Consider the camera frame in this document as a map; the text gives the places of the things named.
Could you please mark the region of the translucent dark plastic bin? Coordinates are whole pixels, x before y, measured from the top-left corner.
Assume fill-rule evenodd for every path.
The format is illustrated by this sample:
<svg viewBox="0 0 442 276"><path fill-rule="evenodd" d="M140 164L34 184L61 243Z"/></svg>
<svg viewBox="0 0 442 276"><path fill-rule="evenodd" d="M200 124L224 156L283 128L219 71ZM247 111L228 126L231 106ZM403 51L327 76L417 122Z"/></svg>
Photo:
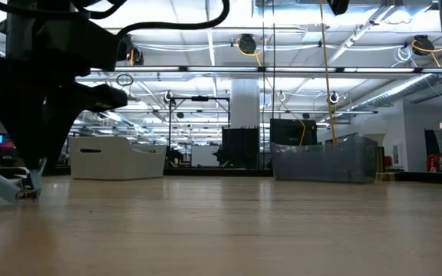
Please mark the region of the translucent dark plastic bin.
<svg viewBox="0 0 442 276"><path fill-rule="evenodd" d="M370 183L377 172L376 141L349 137L336 145L270 144L272 171L277 180Z"/></svg>

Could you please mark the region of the white square pillar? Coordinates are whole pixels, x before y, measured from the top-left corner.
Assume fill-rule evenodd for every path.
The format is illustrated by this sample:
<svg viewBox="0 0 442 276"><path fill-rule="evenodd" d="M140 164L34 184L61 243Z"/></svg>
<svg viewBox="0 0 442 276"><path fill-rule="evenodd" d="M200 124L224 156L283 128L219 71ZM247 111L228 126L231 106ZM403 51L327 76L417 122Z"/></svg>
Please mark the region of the white square pillar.
<svg viewBox="0 0 442 276"><path fill-rule="evenodd" d="M232 79L230 121L233 128L259 126L259 94L257 79Z"/></svg>

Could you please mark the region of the wooden bulb holder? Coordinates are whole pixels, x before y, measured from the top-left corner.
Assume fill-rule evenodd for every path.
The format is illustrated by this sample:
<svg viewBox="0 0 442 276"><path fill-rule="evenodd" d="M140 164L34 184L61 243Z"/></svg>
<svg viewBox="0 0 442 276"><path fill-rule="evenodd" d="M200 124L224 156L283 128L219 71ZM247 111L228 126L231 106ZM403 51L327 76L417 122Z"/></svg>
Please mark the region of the wooden bulb holder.
<svg viewBox="0 0 442 276"><path fill-rule="evenodd" d="M375 179L379 182L393 182L395 174L386 172L384 147L378 146L376 151L376 174Z"/></svg>

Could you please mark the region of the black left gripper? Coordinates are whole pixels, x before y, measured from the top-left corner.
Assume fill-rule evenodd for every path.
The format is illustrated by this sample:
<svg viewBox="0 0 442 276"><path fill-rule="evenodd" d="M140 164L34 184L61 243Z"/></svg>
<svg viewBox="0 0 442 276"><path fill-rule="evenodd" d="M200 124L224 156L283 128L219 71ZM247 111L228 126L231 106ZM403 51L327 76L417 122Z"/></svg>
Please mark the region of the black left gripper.
<svg viewBox="0 0 442 276"><path fill-rule="evenodd" d="M44 158L47 167L55 166L82 111L127 105L123 90L77 82L93 69L114 71L120 39L92 21L30 21L2 30L6 41L10 33L16 41L12 53L0 55L0 122L28 169L26 184L40 189Z"/></svg>

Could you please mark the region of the black equipment box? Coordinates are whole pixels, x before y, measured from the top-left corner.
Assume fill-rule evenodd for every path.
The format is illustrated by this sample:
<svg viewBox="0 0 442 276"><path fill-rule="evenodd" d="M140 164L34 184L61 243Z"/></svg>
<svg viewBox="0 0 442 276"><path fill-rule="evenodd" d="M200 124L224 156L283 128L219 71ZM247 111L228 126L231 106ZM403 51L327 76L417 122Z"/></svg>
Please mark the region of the black equipment box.
<svg viewBox="0 0 442 276"><path fill-rule="evenodd" d="M259 157L259 128L225 128L220 161L229 166L255 169Z"/></svg>
<svg viewBox="0 0 442 276"><path fill-rule="evenodd" d="M270 142L286 146L309 146L318 143L314 120L271 119Z"/></svg>

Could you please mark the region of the black gantry frame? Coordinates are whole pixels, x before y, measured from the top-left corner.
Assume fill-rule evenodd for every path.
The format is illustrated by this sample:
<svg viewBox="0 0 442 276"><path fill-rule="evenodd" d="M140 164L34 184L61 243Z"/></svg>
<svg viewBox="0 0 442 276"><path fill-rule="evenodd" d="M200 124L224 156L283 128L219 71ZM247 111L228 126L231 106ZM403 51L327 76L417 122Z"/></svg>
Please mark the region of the black gantry frame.
<svg viewBox="0 0 442 276"><path fill-rule="evenodd" d="M231 100L206 95L169 96L168 169L223 167L219 156L224 132L231 127Z"/></svg>

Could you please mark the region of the silver ventilation duct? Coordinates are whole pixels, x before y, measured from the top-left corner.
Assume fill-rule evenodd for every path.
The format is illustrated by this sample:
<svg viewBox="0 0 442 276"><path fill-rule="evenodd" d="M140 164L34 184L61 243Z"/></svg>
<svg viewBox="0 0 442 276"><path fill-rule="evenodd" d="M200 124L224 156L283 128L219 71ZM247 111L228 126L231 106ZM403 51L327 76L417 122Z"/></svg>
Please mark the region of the silver ventilation duct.
<svg viewBox="0 0 442 276"><path fill-rule="evenodd" d="M348 111L362 110L367 107L379 107L384 104L390 104L403 97L423 90L432 84L441 81L439 74L420 74L419 76L407 80L396 80L377 90L371 92L368 96L362 97L358 102L353 103Z"/></svg>

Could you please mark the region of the light grey plastic bin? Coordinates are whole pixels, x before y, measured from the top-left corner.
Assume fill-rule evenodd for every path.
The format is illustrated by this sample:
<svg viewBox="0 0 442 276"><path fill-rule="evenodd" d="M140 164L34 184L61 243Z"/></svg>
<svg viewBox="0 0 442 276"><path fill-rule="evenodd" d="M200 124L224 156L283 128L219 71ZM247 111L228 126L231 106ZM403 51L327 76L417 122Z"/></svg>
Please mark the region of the light grey plastic bin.
<svg viewBox="0 0 442 276"><path fill-rule="evenodd" d="M119 136L69 139L71 177L87 180L134 180L163 175L167 147L133 145Z"/></svg>

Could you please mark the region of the black aluminium table frame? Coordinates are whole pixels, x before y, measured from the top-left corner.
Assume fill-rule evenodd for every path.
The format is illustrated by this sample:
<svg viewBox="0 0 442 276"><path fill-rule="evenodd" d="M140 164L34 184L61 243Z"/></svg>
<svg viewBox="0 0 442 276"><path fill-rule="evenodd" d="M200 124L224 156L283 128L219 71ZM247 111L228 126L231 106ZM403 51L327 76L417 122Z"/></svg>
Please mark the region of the black aluminium table frame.
<svg viewBox="0 0 442 276"><path fill-rule="evenodd" d="M271 170L246 169L189 169L169 168L163 171L165 176L225 176L225 177L273 177ZM381 182L423 182L442 184L442 172L377 172L375 176Z"/></svg>

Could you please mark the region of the long light rail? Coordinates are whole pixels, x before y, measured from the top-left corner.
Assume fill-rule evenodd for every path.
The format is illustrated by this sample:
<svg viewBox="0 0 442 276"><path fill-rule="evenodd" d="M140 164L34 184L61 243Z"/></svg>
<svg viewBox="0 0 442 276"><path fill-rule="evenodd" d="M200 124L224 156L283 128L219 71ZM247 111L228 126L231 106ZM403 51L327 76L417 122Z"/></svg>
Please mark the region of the long light rail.
<svg viewBox="0 0 442 276"><path fill-rule="evenodd" d="M115 73L202 72L202 73L370 73L370 74L442 74L442 67L248 67L248 66L156 66L116 67Z"/></svg>

